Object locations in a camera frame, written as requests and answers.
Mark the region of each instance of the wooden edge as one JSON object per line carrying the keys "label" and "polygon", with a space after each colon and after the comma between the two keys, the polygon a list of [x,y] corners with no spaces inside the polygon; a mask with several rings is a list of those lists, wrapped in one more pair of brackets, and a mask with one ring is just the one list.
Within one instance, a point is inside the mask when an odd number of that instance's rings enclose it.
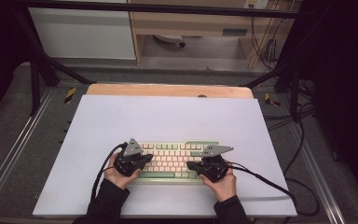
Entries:
{"label": "wooden edge", "polygon": [[87,95],[183,96],[253,99],[249,88],[160,84],[92,84]]}

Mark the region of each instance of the person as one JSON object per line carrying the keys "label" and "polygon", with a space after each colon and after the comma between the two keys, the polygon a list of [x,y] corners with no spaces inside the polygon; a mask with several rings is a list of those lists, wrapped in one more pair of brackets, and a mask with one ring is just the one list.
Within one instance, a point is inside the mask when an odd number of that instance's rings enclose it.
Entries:
{"label": "person", "polygon": [[[108,167],[113,167],[117,153],[109,160]],[[130,195],[127,186],[138,177],[141,170],[135,171],[132,176],[121,175],[115,168],[106,169],[103,172],[104,179],[95,199],[89,203],[87,214],[74,220],[73,224],[117,224],[121,207]],[[208,186],[217,199],[213,209],[220,224],[247,224],[251,221],[247,218],[245,210],[237,196],[236,176],[232,169],[228,169],[226,176],[212,183],[206,176],[200,178],[204,185]]]}

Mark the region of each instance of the mechanical keyboard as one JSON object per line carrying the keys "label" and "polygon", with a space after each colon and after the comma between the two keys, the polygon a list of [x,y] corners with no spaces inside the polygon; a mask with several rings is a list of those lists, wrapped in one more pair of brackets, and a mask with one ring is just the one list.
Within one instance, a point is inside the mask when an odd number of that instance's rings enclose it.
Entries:
{"label": "mechanical keyboard", "polygon": [[201,184],[195,171],[187,169],[187,161],[201,161],[200,153],[218,141],[139,142],[143,155],[153,154],[153,160],[145,165],[133,184]]}

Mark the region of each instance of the sleeve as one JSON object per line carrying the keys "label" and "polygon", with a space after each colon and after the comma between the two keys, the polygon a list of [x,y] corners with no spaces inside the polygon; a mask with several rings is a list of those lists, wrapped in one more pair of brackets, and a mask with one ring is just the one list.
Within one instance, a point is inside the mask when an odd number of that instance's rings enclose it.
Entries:
{"label": "sleeve", "polygon": [[130,192],[120,189],[107,179],[101,183],[95,199],[89,203],[87,214],[75,219],[73,224],[116,224],[120,218],[121,207]]}
{"label": "sleeve", "polygon": [[251,224],[237,195],[214,205],[220,224]]}

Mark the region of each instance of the gray floor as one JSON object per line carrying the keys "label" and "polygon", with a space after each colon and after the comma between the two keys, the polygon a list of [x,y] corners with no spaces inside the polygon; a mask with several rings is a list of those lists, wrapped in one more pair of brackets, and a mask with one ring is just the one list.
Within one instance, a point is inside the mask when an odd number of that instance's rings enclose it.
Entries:
{"label": "gray floor", "polygon": [[[238,40],[234,38],[185,37],[186,46],[181,49],[172,44],[159,42],[149,36],[146,39],[144,60],[141,65],[131,63],[108,64],[95,68],[76,66],[74,70],[80,75],[104,82],[132,83],[172,83],[172,84],[204,84],[238,86],[253,80],[267,70],[263,66],[250,69],[244,55],[240,51]],[[46,182],[48,173],[60,150],[69,128],[68,121],[76,112],[76,107],[87,90],[87,86],[75,84],[66,75],[58,88],[53,88],[52,97],[34,129],[31,138],[25,145],[6,184],[0,191],[0,221],[7,223],[37,223],[32,216],[37,201],[35,195],[40,192]],[[31,91],[29,68],[19,67],[15,72],[10,89],[0,104],[0,165],[11,150],[22,128],[26,124],[31,111]],[[272,86],[274,79],[253,89],[255,98],[260,102],[264,115],[285,115],[282,106],[267,105],[265,93],[271,100],[279,101]],[[63,100],[71,87],[77,87],[70,104]],[[337,205],[347,223],[358,223],[358,185],[348,166],[336,162],[332,151],[324,137],[317,118],[304,119],[307,143],[315,155],[324,177],[330,187]],[[291,125],[270,132],[278,160],[284,169],[298,147]],[[300,155],[287,177],[299,180],[316,192],[310,177],[309,168]],[[310,212],[315,201],[303,188],[288,183],[298,200],[298,209]],[[316,216],[298,216],[290,220],[293,223],[330,223],[330,219],[321,204]],[[280,223],[279,221],[260,220],[257,223]]]}

